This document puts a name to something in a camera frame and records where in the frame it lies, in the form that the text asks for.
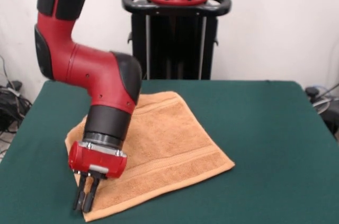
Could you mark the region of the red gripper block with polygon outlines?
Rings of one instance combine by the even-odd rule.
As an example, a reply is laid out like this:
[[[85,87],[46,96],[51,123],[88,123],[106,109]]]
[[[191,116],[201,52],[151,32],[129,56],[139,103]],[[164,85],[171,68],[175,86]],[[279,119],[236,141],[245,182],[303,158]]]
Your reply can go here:
[[[83,208],[84,213],[89,213],[101,178],[93,176],[90,191],[86,195],[84,188],[88,173],[98,172],[107,178],[119,178],[127,165],[127,155],[115,148],[76,141],[70,148],[68,165],[73,171],[80,172],[73,210]]]

